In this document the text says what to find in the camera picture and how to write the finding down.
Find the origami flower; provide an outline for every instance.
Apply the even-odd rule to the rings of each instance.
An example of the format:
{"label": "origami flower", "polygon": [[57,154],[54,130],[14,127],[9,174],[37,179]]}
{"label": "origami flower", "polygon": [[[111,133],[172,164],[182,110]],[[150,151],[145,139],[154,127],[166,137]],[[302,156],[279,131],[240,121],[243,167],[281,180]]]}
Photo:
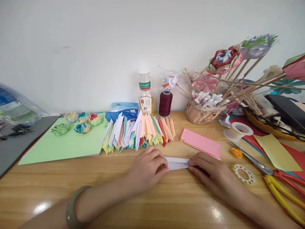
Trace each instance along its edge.
{"label": "origami flower", "polygon": [[238,66],[242,61],[240,46],[241,44],[238,44],[231,46],[228,50],[218,50],[215,53],[215,56],[210,59],[209,66],[205,70],[205,73],[209,75],[223,75],[232,68]]}
{"label": "origami flower", "polygon": [[177,75],[166,76],[166,78],[162,81],[162,87],[165,90],[171,90],[175,87],[177,81]]}
{"label": "origami flower", "polygon": [[270,48],[279,42],[277,35],[265,34],[244,40],[241,43],[243,59],[258,59],[267,54]]}
{"label": "origami flower", "polygon": [[88,113],[83,112],[78,116],[77,120],[80,123],[86,123],[89,121],[89,118],[90,118],[90,115]]}
{"label": "origami flower", "polygon": [[209,92],[215,90],[218,83],[217,79],[213,79],[210,75],[207,76],[198,76],[197,80],[192,83],[192,86],[197,85],[197,87],[203,92]]}
{"label": "origami flower", "polygon": [[74,128],[74,131],[80,135],[83,135],[84,133],[87,133],[90,130],[90,124],[82,123],[77,124]]}
{"label": "origami flower", "polygon": [[269,68],[266,68],[263,73],[263,77],[273,77],[275,75],[278,75],[280,73],[282,73],[283,70],[281,67],[277,66],[277,65],[271,65]]}
{"label": "origami flower", "polygon": [[75,112],[73,113],[67,113],[64,116],[65,120],[69,121],[69,122],[75,122],[78,118],[78,114],[76,114]]}
{"label": "origami flower", "polygon": [[[296,81],[294,82],[295,79],[287,79],[287,78],[283,78],[280,79],[278,81],[275,81],[273,84],[275,84],[276,86],[289,86],[289,87],[295,87],[295,86],[301,86],[301,85],[305,85],[304,81]],[[276,94],[299,94],[302,91],[300,89],[290,89],[290,88],[275,88],[274,87],[270,87],[270,90],[276,91]]]}
{"label": "origami flower", "polygon": [[61,136],[61,135],[66,134],[68,132],[68,130],[69,130],[69,128],[68,128],[67,124],[61,123],[61,124],[58,124],[58,125],[54,126],[51,129],[51,132],[55,136]]}
{"label": "origami flower", "polygon": [[101,116],[99,114],[91,114],[90,122],[92,125],[96,126],[102,122]]}
{"label": "origami flower", "polygon": [[286,60],[283,71],[288,79],[297,78],[305,81],[305,53]]}

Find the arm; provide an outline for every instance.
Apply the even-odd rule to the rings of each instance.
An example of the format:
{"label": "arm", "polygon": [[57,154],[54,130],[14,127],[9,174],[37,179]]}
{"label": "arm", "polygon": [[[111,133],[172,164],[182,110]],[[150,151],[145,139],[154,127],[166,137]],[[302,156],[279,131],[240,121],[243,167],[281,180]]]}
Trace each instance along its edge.
{"label": "arm", "polygon": [[[195,166],[205,169],[210,177],[207,177]],[[189,163],[189,170],[218,198],[242,212],[263,228],[301,228],[286,215],[245,188],[231,170],[214,157],[203,152],[197,153]]]}
{"label": "arm", "polygon": [[[74,214],[80,222],[88,223],[112,206],[152,188],[168,171],[164,155],[150,146],[136,157],[127,175],[82,192],[75,201]],[[68,202],[65,200],[51,207],[19,229],[68,228],[65,219]]]}

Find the hand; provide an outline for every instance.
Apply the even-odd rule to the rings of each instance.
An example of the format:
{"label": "hand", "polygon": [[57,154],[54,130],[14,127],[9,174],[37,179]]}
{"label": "hand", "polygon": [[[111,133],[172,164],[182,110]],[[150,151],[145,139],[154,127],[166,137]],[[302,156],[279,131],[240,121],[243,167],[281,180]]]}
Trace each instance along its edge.
{"label": "hand", "polygon": [[[238,180],[233,172],[221,161],[208,155],[207,153],[197,153],[189,163],[189,170],[201,180],[206,187],[218,198],[228,203],[235,209],[242,211],[246,206],[246,201],[253,199],[252,194]],[[199,166],[206,170],[210,177],[194,166]]]}
{"label": "hand", "polygon": [[161,151],[149,146],[134,160],[127,180],[134,195],[139,195],[155,186],[168,171],[168,163]]}

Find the blue packet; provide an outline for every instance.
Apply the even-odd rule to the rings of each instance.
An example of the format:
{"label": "blue packet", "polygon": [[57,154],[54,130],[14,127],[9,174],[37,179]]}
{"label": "blue packet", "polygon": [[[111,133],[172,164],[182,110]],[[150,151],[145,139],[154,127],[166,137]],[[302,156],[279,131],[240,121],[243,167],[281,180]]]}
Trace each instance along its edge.
{"label": "blue packet", "polygon": [[112,119],[115,122],[119,114],[122,113],[123,116],[127,118],[127,120],[136,121],[139,112],[139,104],[138,103],[112,103],[109,111],[106,113],[105,118],[108,122]]}

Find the plastic bottle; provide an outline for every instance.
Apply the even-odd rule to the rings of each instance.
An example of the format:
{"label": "plastic bottle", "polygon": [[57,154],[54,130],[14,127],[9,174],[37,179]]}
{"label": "plastic bottle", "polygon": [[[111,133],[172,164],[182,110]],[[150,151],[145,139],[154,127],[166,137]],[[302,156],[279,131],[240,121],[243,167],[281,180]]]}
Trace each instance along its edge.
{"label": "plastic bottle", "polygon": [[149,70],[143,69],[139,72],[139,104],[143,114],[153,115],[153,94],[151,92],[151,82]]}
{"label": "plastic bottle", "polygon": [[40,116],[0,87],[0,114],[18,124],[33,125]]}

